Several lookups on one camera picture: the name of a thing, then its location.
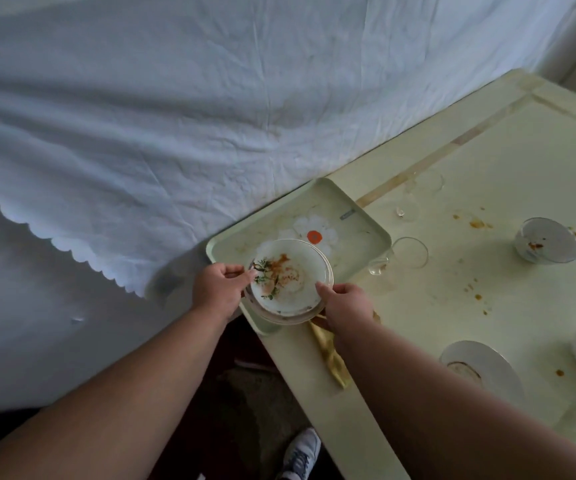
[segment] white sneaker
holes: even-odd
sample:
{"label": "white sneaker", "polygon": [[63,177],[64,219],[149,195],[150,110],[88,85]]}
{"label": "white sneaker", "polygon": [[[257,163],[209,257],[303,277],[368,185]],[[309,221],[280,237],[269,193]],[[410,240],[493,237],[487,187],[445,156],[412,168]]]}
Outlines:
{"label": "white sneaker", "polygon": [[284,468],[279,479],[306,480],[315,466],[321,450],[321,440],[314,428],[308,428],[292,440],[284,456]]}

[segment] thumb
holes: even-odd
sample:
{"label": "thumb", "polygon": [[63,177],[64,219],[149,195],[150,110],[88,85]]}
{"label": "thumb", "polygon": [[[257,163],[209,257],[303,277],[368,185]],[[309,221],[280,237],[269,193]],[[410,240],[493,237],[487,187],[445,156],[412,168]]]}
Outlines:
{"label": "thumb", "polygon": [[246,286],[252,283],[252,280],[257,275],[257,272],[254,269],[249,269],[248,271],[239,274],[236,278],[230,278],[236,284],[239,290],[243,290]]}
{"label": "thumb", "polygon": [[319,294],[324,303],[327,303],[332,296],[336,295],[330,286],[320,281],[315,283],[315,288],[316,292]]}

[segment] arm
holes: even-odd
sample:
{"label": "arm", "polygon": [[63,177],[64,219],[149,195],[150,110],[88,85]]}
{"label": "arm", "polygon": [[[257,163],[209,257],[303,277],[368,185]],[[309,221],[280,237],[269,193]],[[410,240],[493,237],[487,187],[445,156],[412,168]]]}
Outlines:
{"label": "arm", "polygon": [[318,283],[337,351],[412,478],[576,479],[576,445],[372,320],[356,285]]}
{"label": "arm", "polygon": [[204,269],[186,315],[0,442],[0,480],[146,478],[251,280]]}

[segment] hand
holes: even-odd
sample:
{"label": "hand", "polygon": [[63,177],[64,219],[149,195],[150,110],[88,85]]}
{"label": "hand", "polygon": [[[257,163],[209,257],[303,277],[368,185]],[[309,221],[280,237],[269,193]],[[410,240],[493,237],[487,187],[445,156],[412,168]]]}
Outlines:
{"label": "hand", "polygon": [[312,321],[315,325],[338,335],[343,333],[348,325],[352,325],[352,322],[372,321],[372,301],[357,285],[340,283],[331,288],[317,282],[316,292],[325,303],[325,319],[314,318]]}
{"label": "hand", "polygon": [[240,264],[215,263],[195,278],[193,308],[201,308],[220,319],[227,319],[239,305],[241,293],[257,272]]}

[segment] left hand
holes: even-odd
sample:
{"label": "left hand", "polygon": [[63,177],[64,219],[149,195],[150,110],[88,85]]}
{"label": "left hand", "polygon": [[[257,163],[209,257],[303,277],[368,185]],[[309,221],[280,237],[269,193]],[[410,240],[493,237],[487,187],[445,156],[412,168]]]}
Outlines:
{"label": "left hand", "polygon": [[195,278],[193,308],[202,308],[225,320],[234,313],[242,291],[256,275],[254,269],[246,271],[240,264],[211,264]]}

